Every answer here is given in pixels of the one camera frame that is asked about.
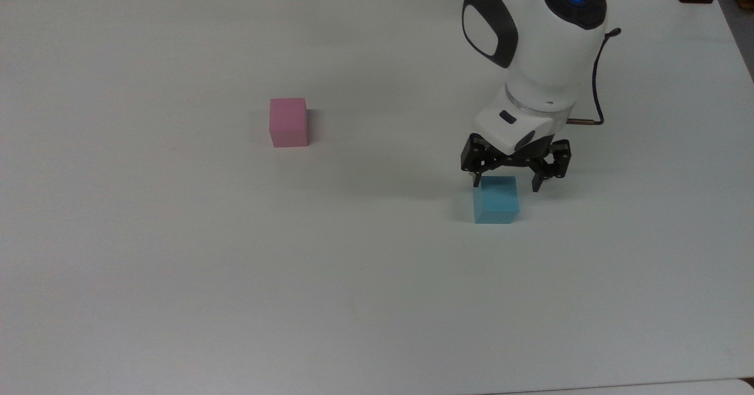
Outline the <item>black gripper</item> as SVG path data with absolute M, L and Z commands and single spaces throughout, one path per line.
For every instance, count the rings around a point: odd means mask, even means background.
M 474 188 L 481 183 L 481 178 L 488 170 L 500 167 L 531 168 L 531 190 L 539 192 L 545 181 L 566 176 L 573 154 L 569 140 L 551 142 L 532 142 L 513 154 L 504 154 L 490 145 L 485 138 L 471 133 L 461 151 L 461 169 L 473 178 Z M 551 155 L 552 161 L 545 157 Z

